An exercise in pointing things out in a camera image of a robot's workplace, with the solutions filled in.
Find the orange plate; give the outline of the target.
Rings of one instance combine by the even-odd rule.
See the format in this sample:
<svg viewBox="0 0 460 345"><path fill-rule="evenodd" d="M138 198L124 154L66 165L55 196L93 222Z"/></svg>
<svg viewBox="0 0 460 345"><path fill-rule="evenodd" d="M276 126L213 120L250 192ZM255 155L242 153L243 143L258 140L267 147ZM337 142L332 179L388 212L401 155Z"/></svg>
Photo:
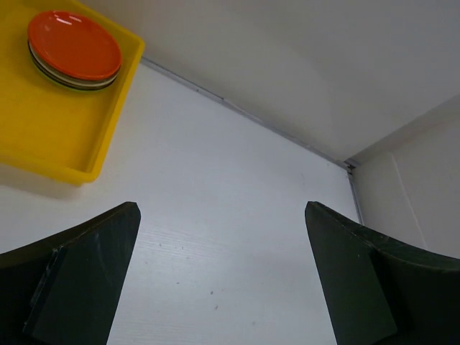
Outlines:
<svg viewBox="0 0 460 345"><path fill-rule="evenodd" d="M73 78L99 81L119 72L122 53L100 24L69 11L43 11L28 24L32 51L50 67Z"/></svg>

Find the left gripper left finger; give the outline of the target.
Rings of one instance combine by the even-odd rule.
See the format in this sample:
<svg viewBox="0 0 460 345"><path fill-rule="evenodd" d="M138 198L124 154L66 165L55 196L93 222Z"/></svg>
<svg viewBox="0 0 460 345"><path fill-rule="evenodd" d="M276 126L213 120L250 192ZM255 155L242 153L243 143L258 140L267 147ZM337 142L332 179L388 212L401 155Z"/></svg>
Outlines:
<svg viewBox="0 0 460 345"><path fill-rule="evenodd" d="M1 343L106 344L140 221L125 202L1 254Z"/></svg>

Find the blue white patterned plate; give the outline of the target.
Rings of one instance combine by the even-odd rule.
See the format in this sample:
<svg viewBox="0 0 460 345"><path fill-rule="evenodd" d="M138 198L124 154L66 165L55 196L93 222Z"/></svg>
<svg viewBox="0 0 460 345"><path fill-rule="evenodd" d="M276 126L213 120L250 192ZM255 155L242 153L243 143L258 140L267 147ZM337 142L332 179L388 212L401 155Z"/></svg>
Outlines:
<svg viewBox="0 0 460 345"><path fill-rule="evenodd" d="M59 72L56 68L51 67L42 58L40 58L32 48L30 42L27 42L27 45L32 62L36 65L36 67L48 78L63 86L79 91L98 91L110 86L118 77L119 72L115 72L115 74L111 77L102 80L83 80L71 77Z"/></svg>

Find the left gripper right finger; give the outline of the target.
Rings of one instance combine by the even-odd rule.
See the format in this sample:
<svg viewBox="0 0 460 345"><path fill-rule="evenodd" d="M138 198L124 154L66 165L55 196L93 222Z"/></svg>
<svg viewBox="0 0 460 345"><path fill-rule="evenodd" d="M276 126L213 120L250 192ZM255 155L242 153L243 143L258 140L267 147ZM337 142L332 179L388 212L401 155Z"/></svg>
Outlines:
<svg viewBox="0 0 460 345"><path fill-rule="evenodd" d="M459 260L319 202L305 223L337 344L458 344Z"/></svg>

